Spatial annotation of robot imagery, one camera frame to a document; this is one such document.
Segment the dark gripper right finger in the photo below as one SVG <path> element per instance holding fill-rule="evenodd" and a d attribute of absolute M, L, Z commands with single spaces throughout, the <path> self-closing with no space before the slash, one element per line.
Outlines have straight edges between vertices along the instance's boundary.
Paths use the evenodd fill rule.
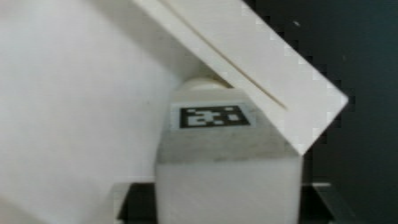
<path fill-rule="evenodd" d="M 329 182 L 303 186 L 299 224 L 356 224 L 356 214 Z"/>

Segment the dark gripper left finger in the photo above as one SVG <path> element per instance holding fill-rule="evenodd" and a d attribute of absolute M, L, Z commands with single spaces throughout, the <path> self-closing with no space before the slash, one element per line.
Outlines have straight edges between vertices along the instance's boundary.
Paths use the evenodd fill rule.
<path fill-rule="evenodd" d="M 116 220 L 121 224 L 159 224 L 155 183 L 132 183 Z"/>

